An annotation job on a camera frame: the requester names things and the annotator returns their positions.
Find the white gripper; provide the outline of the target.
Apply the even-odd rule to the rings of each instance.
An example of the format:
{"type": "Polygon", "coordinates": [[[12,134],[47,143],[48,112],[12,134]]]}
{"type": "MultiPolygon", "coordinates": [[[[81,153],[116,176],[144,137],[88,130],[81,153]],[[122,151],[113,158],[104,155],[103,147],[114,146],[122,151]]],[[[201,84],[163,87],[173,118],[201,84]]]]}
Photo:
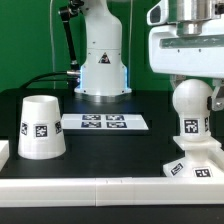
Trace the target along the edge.
{"type": "Polygon", "coordinates": [[[224,25],[205,23],[201,35],[187,37],[178,37],[175,25],[152,28],[149,63],[155,73],[175,74],[170,77],[173,90],[185,76],[214,78],[207,107],[224,110],[224,25]]]}

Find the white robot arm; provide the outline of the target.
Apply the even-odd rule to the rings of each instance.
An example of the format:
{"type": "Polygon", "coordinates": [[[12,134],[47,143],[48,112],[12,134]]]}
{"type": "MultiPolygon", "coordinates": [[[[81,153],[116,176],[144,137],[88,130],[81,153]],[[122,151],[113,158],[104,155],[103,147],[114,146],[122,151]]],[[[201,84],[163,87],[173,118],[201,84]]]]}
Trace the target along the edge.
{"type": "MultiPolygon", "coordinates": [[[[79,93],[93,98],[127,93],[121,61],[122,25],[107,0],[83,0],[86,61],[79,93]]],[[[215,86],[210,108],[224,109],[224,0],[160,0],[147,12],[149,64],[174,77],[210,77],[215,86]]]]}

